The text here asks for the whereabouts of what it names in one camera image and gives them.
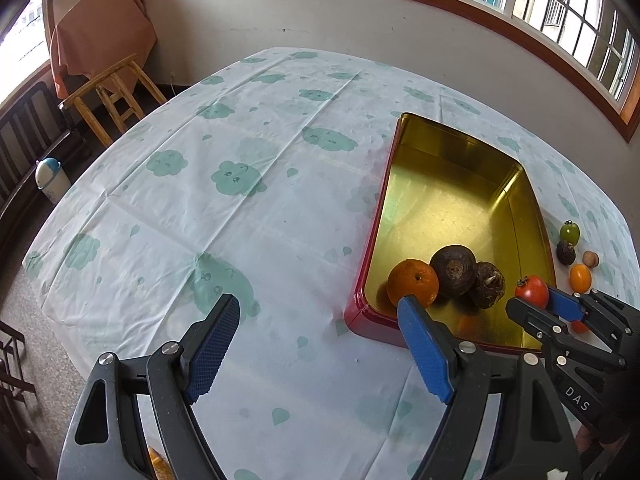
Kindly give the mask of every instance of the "table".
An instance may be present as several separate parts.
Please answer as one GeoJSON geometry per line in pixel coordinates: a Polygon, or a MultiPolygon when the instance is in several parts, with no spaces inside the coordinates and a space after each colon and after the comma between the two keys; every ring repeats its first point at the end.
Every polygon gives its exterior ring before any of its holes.
{"type": "MultiPolygon", "coordinates": [[[[564,220],[577,221],[578,258],[600,255],[594,286],[635,303],[640,270],[625,220],[548,144],[413,73],[270,48],[140,121],[34,240],[24,267],[79,372],[86,377],[107,350],[129,358],[180,339],[230,292],[241,325],[194,406],[226,476],[410,478],[444,408],[407,350],[361,338],[342,318],[404,111],[519,160],[551,243],[564,220]]],[[[566,268],[556,269],[568,290],[566,268]]],[[[481,475],[495,397],[468,480],[481,475]]],[[[149,406],[142,411],[151,421],[149,406]]],[[[157,443],[157,431],[145,430],[157,443]]]]}

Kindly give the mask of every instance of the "tangerine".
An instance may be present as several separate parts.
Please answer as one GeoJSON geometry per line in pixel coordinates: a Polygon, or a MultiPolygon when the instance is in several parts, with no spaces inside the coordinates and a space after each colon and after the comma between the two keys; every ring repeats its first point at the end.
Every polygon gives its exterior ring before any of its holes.
{"type": "Polygon", "coordinates": [[[386,294],[396,307],[401,298],[413,294],[427,308],[435,301],[439,288],[436,271],[421,260],[403,260],[386,280],[386,294]]]}
{"type": "Polygon", "coordinates": [[[583,294],[591,288],[591,271],[585,264],[575,264],[569,271],[569,282],[574,292],[583,294]]]}

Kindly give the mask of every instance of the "green cherry tomato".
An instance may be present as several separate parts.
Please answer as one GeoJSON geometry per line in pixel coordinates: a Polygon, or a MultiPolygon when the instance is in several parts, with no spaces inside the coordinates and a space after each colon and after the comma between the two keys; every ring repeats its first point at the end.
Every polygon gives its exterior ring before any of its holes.
{"type": "Polygon", "coordinates": [[[560,228],[560,239],[569,242],[575,247],[580,239],[580,228],[578,224],[567,220],[560,228]]]}

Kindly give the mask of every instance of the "wooden window frame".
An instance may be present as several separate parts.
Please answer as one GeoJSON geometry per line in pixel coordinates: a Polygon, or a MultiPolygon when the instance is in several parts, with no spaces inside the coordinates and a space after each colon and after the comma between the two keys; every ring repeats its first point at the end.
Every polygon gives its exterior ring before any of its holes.
{"type": "Polygon", "coordinates": [[[594,86],[571,62],[561,54],[547,46],[524,28],[510,23],[505,17],[500,17],[489,9],[467,3],[464,0],[412,0],[431,7],[446,10],[452,14],[466,18],[482,25],[496,34],[500,34],[513,43],[532,53],[537,58],[547,63],[556,72],[569,80],[578,90],[598,108],[609,120],[612,126],[620,133],[626,142],[631,140],[640,125],[640,63],[636,67],[636,73],[631,83],[630,90],[622,105],[617,110],[609,99],[594,86]]]}

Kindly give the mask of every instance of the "window sill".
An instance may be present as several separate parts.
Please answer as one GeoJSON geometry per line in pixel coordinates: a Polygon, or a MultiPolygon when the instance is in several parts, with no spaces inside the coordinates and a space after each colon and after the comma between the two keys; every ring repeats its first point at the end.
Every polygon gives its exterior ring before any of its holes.
{"type": "Polygon", "coordinates": [[[24,94],[29,88],[35,85],[41,78],[43,78],[47,72],[51,71],[51,63],[47,59],[41,64],[30,76],[28,76],[22,83],[20,83],[14,90],[0,102],[0,117],[11,108],[14,103],[24,94]]]}
{"type": "Polygon", "coordinates": [[[516,25],[515,19],[506,18],[488,5],[474,0],[413,1],[452,12],[526,49],[568,79],[603,113],[626,142],[631,140],[640,124],[640,70],[636,72],[631,90],[621,108],[612,97],[605,95],[604,90],[600,90],[600,85],[596,86],[592,82],[590,74],[583,73],[583,70],[575,65],[575,61],[569,59],[568,53],[559,52],[559,47],[551,45],[545,36],[537,33],[527,23],[516,25]]]}

